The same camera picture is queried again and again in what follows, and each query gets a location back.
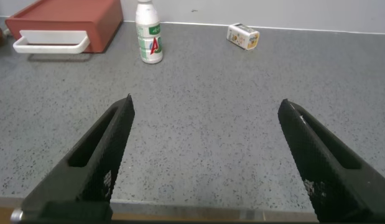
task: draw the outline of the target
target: green label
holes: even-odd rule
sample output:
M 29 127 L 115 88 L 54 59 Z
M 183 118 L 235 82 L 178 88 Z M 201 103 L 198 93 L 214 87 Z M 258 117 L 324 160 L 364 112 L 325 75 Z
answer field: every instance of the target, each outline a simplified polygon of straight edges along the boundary
M 160 53 L 162 51 L 162 39 L 159 37 L 158 41 L 158 49 L 155 50 L 155 53 Z
M 156 35 L 158 33 L 160 33 L 160 24 L 158 24 L 157 26 L 149 28 L 149 34 L 150 35 Z

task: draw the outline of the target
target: speckled countertop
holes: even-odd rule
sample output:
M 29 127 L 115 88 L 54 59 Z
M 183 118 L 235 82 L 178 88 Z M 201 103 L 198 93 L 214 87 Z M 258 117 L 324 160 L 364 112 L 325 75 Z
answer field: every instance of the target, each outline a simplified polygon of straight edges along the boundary
M 0 197 L 25 197 L 128 93 L 114 202 L 313 211 L 277 119 L 284 98 L 385 176 L 385 35 L 263 29 L 243 51 L 225 27 L 162 31 L 157 65 L 139 58 L 133 23 L 105 54 L 0 48 Z

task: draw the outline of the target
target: white bottle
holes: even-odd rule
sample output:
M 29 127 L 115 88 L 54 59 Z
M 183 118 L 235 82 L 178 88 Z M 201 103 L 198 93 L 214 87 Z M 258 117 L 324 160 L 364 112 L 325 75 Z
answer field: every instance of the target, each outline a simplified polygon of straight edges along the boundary
M 163 58 L 160 22 L 151 0 L 138 0 L 136 26 L 142 61 L 160 62 Z

